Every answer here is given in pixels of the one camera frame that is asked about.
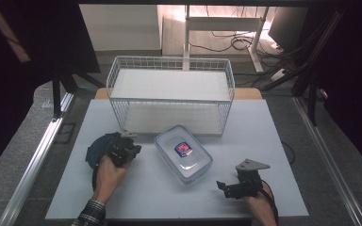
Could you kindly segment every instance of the container lid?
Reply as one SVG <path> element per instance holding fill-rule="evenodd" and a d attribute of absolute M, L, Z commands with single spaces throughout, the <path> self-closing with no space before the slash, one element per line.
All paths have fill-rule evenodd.
<path fill-rule="evenodd" d="M 182 125 L 158 135 L 155 144 L 174 173 L 187 184 L 203 175 L 213 161 L 205 148 Z"/>

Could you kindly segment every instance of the white table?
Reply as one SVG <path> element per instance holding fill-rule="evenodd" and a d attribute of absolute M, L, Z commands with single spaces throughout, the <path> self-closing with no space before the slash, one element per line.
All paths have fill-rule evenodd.
<path fill-rule="evenodd" d="M 92 195 L 87 148 L 118 130 L 110 102 L 92 100 L 46 218 L 78 217 Z M 235 165 L 245 158 L 271 166 L 259 174 L 271 185 L 280 217 L 308 215 L 265 101 L 234 101 L 222 137 L 197 137 L 212 155 L 213 165 L 188 186 L 158 155 L 155 136 L 134 138 L 142 150 L 108 202 L 107 218 L 250 218 L 241 200 L 226 199 L 216 185 L 216 181 L 237 183 Z"/>

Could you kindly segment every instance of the hand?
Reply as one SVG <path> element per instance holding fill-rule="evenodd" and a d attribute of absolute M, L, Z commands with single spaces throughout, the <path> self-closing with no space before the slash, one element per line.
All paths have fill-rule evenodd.
<path fill-rule="evenodd" d="M 123 164 L 120 168 L 114 166 L 111 159 L 104 155 L 99 164 L 96 177 L 96 188 L 92 198 L 106 204 L 113 191 L 122 182 L 130 162 Z"/>
<path fill-rule="evenodd" d="M 270 190 L 269 186 L 264 182 L 262 182 L 262 184 L 263 189 L 273 198 L 272 191 Z M 255 197 L 246 196 L 243 197 L 243 200 L 248 205 L 249 211 L 253 214 L 260 225 L 277 225 L 270 203 L 263 194 L 258 193 Z"/>

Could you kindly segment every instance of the sleeve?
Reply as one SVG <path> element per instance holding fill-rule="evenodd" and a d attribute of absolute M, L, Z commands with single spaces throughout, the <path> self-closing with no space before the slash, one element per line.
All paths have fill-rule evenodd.
<path fill-rule="evenodd" d="M 89 200 L 84 210 L 74 221 L 72 226 L 100 226 L 106 217 L 105 205 L 97 200 Z"/>

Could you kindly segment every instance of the white wire basket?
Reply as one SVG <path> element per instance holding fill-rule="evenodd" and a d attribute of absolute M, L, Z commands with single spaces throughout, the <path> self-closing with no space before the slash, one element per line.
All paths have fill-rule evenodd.
<path fill-rule="evenodd" d="M 183 125 L 194 135 L 222 135 L 235 84 L 228 59 L 117 56 L 107 96 L 126 136 Z"/>

